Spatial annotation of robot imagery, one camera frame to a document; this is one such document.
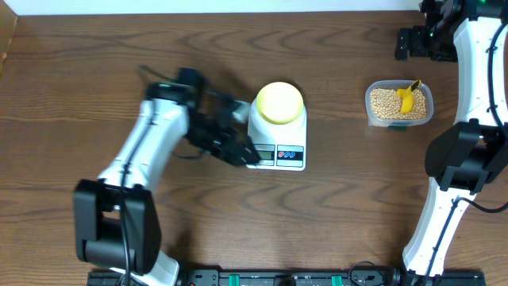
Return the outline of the yellow measuring scoop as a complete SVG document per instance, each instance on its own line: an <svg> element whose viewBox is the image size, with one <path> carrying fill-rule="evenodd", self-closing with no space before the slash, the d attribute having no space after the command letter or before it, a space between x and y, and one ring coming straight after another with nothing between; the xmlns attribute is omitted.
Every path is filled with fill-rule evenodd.
<svg viewBox="0 0 508 286"><path fill-rule="evenodd" d="M396 91L399 98L402 100L402 105L400 108L401 114L408 114L412 111L414 105L414 96L413 92L417 90L421 86L421 80L415 80L408 86L406 89L398 89Z"/></svg>

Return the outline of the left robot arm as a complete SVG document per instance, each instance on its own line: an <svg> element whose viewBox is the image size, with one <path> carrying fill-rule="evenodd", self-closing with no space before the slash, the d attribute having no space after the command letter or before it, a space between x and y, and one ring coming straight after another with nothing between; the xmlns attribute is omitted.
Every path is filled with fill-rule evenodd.
<svg viewBox="0 0 508 286"><path fill-rule="evenodd" d="M118 285L177 283L179 263L161 249L152 193L182 139L233 166L260 161L251 138L233 128L247 122L249 103L215 91L217 114L207 118L198 111L206 93L201 83L150 83L119 154L96 180L75 187L76 255L119 272Z"/></svg>

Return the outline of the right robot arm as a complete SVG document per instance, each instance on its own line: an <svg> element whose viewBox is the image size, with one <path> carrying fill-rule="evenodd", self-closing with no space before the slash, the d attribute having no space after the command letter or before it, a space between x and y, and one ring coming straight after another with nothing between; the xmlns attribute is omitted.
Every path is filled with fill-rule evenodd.
<svg viewBox="0 0 508 286"><path fill-rule="evenodd" d="M429 191L402 253L400 285L441 282L445 255L464 212L507 166L507 3L425 0L420 11L425 24L399 30L394 57L456 62L459 93L453 126L426 151Z"/></svg>

